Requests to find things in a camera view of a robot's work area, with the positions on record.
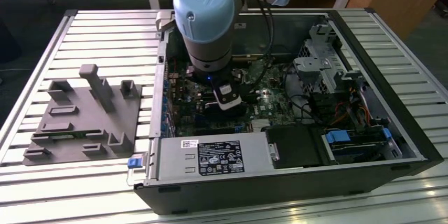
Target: power supply label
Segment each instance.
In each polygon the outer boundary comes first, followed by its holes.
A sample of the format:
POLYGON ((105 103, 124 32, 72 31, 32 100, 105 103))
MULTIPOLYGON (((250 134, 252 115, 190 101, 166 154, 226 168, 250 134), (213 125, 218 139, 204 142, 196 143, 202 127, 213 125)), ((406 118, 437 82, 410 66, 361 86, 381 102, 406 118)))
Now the power supply label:
POLYGON ((238 141, 197 144, 198 173, 202 176, 244 172, 238 141))

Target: aluminum extrusion table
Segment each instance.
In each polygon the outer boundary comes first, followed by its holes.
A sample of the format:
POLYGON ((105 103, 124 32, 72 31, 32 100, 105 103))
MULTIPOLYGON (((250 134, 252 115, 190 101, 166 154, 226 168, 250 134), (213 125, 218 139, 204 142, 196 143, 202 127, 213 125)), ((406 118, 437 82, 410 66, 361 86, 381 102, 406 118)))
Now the aluminum extrusion table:
MULTIPOLYGON (((132 191, 144 170, 126 159, 21 165, 49 101, 49 82, 100 67, 110 85, 133 79, 142 88, 134 152, 148 150, 157 59, 156 10, 66 12, 0 131, 1 223, 429 223, 448 218, 448 162, 370 193, 280 204, 157 216, 132 191)), ((448 93, 374 13, 338 10, 440 154, 448 158, 448 93)))

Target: gray plastic holder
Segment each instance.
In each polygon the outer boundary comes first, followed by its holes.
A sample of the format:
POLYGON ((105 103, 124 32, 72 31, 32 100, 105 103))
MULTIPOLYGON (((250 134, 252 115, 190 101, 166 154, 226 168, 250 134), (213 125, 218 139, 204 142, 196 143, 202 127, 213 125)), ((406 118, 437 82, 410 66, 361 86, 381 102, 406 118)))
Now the gray plastic holder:
POLYGON ((141 85, 122 80, 109 86, 96 65, 80 67, 90 87, 72 88, 66 80, 52 81, 52 99, 22 164, 42 165, 112 158, 133 154, 141 85))

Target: white label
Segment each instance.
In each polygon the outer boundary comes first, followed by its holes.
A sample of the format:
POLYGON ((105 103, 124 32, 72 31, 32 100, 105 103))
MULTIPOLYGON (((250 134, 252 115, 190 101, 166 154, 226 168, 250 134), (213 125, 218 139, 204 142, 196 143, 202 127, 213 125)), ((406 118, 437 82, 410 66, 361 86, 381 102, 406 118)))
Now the white label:
POLYGON ((234 23, 234 29, 245 29, 245 23, 234 23))
POLYGON ((180 142, 180 148, 197 148, 197 143, 198 143, 198 140, 182 140, 180 142))

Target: green circuit board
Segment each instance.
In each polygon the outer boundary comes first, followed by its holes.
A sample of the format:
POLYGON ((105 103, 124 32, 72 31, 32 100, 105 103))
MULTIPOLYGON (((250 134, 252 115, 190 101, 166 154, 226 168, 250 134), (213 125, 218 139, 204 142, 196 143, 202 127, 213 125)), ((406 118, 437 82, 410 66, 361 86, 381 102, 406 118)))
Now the green circuit board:
MULTIPOLYGON (((177 136, 229 134, 252 132, 252 121, 268 119, 270 125, 294 122, 290 104, 288 104, 281 79, 282 65, 273 65, 265 72, 252 102, 246 103, 245 113, 236 118, 214 120, 205 116, 206 104, 216 102, 210 87, 198 85, 186 79, 186 63, 169 64, 170 99, 177 136)), ((254 61, 242 73, 242 82, 253 83, 262 71, 262 60, 254 61)))

